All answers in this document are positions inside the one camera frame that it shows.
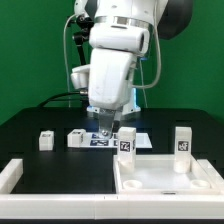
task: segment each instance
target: cable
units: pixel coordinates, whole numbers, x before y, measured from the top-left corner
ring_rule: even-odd
[[[67,43],[66,43],[66,30],[68,27],[68,24],[70,23],[70,21],[76,17],[76,14],[70,16],[68,18],[68,20],[65,23],[65,27],[64,27],[64,33],[63,33],[63,47],[64,47],[64,60],[65,60],[65,69],[66,69],[66,77],[67,77],[67,90],[68,93],[71,92],[70,89],[70,74],[69,74],[69,68],[68,68],[68,57],[67,57]]]
[[[160,80],[162,65],[161,65],[161,52],[160,52],[159,36],[158,36],[158,30],[157,30],[157,5],[158,5],[158,0],[156,0],[155,7],[154,7],[154,37],[155,37],[156,53],[157,53],[156,77],[155,77],[154,81],[149,85],[143,85],[143,86],[132,85],[132,87],[136,88],[136,89],[150,89],[150,88],[153,88],[154,86],[157,85],[157,83]]]
[[[54,95],[54,96],[48,98],[47,100],[43,101],[37,107],[44,107],[47,103],[49,103],[50,101],[54,101],[55,99],[57,99],[59,97],[72,96],[72,95],[78,95],[78,94],[80,94],[79,91],[57,94],[57,95]]]
[[[140,58],[140,73],[141,73],[141,79],[142,79],[142,86],[144,86],[144,75],[143,75],[143,69],[142,69],[142,60]],[[145,107],[148,108],[148,102],[147,102],[147,97],[146,97],[146,92],[145,89],[143,89],[143,96],[144,96],[144,101],[145,101]]]

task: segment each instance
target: green wall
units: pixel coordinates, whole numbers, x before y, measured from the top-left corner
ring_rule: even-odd
[[[148,103],[152,108],[202,109],[224,122],[224,1],[194,3],[189,27],[161,41],[162,77],[147,91]]]
[[[0,123],[66,91],[62,32],[72,2],[0,1]],[[161,41],[162,77],[147,90],[149,107],[202,109],[224,122],[223,6],[223,0],[195,0],[190,26]],[[77,52],[68,53],[77,65]],[[149,76],[156,72],[154,51],[151,60],[143,64]],[[141,91],[138,95],[144,106]]]

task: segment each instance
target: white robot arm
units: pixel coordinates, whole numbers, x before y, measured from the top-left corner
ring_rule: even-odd
[[[157,27],[169,1],[98,0],[95,4],[95,24],[89,39],[93,47],[91,62],[89,66],[75,68],[72,79],[81,80],[84,74],[88,80],[90,105],[100,108],[102,138],[110,138],[115,112],[130,100],[137,58],[148,51],[153,35],[149,28]],[[77,14],[88,16],[84,10],[87,2],[76,1]],[[84,83],[78,88],[87,87],[87,82]]]

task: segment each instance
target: black tabletop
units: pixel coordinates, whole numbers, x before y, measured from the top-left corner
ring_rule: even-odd
[[[121,126],[136,127],[138,132],[149,134],[153,148],[137,149],[137,154],[172,154],[175,127],[191,127],[193,156],[208,159],[224,176],[224,125],[204,111],[143,109],[138,118],[122,121]],[[24,163],[24,174],[13,194],[115,193],[116,150],[68,148],[67,134],[73,129],[95,132],[98,121],[79,108],[27,108],[0,126],[0,171],[12,158],[23,158]],[[39,136],[44,130],[55,133],[52,152],[39,151]]]

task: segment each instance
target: small white block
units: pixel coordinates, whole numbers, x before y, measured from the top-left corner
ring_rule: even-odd
[[[191,166],[191,138],[189,127],[176,127],[174,171],[188,173]]]
[[[120,165],[132,172],[136,156],[136,128],[122,127],[119,129],[117,154]]]
[[[84,129],[74,129],[68,134],[68,147],[80,147],[86,135],[86,130]]]
[[[39,137],[39,150],[52,151],[54,147],[54,132],[42,131]]]

